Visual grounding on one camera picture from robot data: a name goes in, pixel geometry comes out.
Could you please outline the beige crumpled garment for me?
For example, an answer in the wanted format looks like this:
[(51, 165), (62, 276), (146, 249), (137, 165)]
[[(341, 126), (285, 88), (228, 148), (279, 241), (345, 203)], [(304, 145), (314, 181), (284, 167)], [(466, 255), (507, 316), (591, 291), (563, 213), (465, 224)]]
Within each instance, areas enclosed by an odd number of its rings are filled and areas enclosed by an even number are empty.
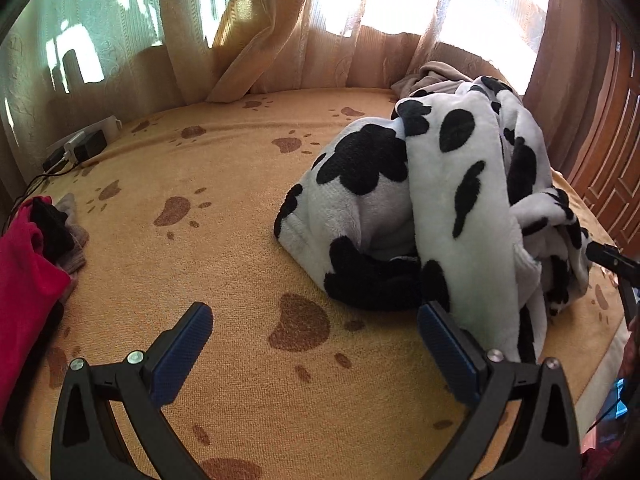
[(471, 78), (454, 66), (440, 61), (428, 61), (416, 73), (409, 74), (390, 86), (398, 99), (408, 98), (414, 92), (425, 90), (453, 94), (460, 84)]

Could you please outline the cow print fleece garment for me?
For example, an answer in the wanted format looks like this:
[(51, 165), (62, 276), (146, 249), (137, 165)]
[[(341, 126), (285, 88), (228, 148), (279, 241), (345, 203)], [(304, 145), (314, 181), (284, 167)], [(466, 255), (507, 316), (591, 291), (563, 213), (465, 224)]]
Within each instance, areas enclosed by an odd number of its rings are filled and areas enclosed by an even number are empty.
[(330, 298), (367, 311), (436, 301), (515, 362), (540, 358), (549, 318), (589, 285), (590, 236), (553, 184), (544, 136), (491, 76), (348, 125), (273, 233)]

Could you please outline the white power strip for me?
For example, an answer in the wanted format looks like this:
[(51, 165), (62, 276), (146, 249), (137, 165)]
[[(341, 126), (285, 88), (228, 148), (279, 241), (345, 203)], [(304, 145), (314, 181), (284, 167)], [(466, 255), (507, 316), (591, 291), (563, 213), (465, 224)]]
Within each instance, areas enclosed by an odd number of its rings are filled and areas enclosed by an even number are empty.
[(62, 158), (65, 158), (68, 162), (73, 164), (84, 162), (91, 158), (91, 155), (81, 156), (81, 160), (79, 160), (76, 156), (76, 151), (81, 145), (85, 145), (97, 132), (103, 134), (105, 144), (110, 144), (119, 137), (120, 130), (122, 130), (122, 122), (114, 115), (108, 116), (55, 141), (47, 147), (47, 159), (51, 159), (55, 154), (62, 153)]

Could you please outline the orange paw print bedspread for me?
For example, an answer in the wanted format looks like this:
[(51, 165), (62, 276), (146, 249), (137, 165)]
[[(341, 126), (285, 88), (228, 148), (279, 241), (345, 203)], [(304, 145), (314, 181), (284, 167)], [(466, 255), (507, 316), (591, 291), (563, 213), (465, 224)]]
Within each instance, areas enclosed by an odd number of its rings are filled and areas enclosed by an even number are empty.
[(383, 91), (295, 91), (194, 105), (125, 136), (73, 193), (85, 267), (38, 370), (17, 444), (47, 478), (55, 405), (75, 356), (117, 361), (193, 301), (212, 338), (164, 409), (194, 458), (224, 479), (414, 479), (459, 426), (412, 316), (329, 300), (276, 241), (286, 191)]

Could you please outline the brown wooden door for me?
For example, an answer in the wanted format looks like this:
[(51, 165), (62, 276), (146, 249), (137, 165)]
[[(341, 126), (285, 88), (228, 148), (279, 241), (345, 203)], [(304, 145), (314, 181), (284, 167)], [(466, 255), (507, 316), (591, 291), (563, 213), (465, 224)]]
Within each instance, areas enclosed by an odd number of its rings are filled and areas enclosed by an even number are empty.
[(617, 24), (570, 185), (627, 257), (639, 257), (639, 50)]

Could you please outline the beige lace curtain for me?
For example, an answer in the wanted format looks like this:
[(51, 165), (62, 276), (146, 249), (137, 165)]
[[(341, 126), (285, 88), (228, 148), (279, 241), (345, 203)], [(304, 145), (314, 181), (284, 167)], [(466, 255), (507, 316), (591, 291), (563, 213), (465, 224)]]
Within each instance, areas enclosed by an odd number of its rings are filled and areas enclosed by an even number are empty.
[(388, 88), (431, 60), (504, 78), (568, 171), (598, 98), (600, 0), (29, 0), (1, 43), (1, 182), (63, 136), (199, 102)]

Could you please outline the red fleece garment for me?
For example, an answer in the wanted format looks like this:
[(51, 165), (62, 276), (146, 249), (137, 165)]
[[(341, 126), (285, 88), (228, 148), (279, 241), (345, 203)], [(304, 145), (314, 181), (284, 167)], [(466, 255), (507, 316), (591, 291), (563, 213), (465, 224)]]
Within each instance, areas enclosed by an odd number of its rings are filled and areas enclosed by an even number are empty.
[(43, 255), (44, 237), (32, 221), (32, 206), (52, 204), (49, 196), (28, 200), (1, 237), (0, 366), (1, 407), (6, 408), (28, 354), (70, 276)]

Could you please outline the grey brown folded cloth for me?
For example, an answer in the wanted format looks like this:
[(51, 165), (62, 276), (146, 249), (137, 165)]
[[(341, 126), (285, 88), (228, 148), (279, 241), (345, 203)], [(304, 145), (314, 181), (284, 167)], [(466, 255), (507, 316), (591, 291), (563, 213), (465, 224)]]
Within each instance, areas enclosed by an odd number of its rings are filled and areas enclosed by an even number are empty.
[(73, 248), (58, 260), (58, 266), (68, 274), (74, 274), (86, 264), (84, 247), (89, 240), (89, 233), (78, 223), (77, 205), (73, 193), (64, 195), (55, 207), (59, 212), (66, 214), (65, 227), (73, 240)]

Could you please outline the black power adapter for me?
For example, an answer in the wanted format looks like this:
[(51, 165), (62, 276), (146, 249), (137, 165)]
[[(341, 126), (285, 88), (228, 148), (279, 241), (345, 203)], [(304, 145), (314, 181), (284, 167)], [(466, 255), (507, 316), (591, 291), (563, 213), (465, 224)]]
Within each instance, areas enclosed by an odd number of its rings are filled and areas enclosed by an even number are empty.
[(107, 140), (102, 129), (85, 133), (74, 145), (73, 154), (76, 162), (85, 162), (100, 154), (107, 147)]

